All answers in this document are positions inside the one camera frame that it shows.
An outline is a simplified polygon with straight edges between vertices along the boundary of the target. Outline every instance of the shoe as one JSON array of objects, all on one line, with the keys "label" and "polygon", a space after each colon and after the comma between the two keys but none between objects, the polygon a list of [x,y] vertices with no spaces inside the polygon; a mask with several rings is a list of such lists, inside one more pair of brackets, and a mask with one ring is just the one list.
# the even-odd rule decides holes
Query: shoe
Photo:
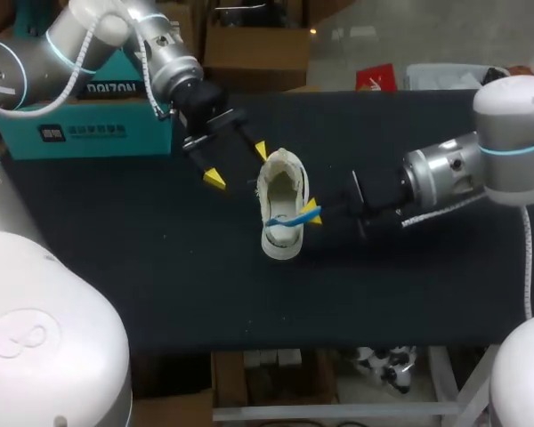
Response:
[{"label": "shoe", "polygon": [[295,258],[303,247],[303,225],[266,226],[269,220],[293,220],[299,217],[309,200],[309,178],[299,158],[279,149],[268,158],[257,179],[261,204],[263,234],[261,245],[274,260]]}]

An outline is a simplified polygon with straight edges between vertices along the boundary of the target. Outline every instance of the black table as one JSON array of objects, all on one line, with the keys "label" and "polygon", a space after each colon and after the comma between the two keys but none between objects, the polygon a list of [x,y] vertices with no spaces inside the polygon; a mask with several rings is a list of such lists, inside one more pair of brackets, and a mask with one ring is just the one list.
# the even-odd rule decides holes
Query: black table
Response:
[{"label": "black table", "polygon": [[[234,103],[271,149],[303,160],[316,195],[353,168],[395,167],[408,150],[472,131],[472,98],[305,93]],[[233,154],[222,171],[240,166]],[[388,245],[362,244],[349,222],[309,227],[301,255],[274,262],[261,248],[253,186],[209,189],[178,153],[6,168],[53,252],[115,305],[133,351],[484,345],[523,320],[516,209],[482,201]]]}]

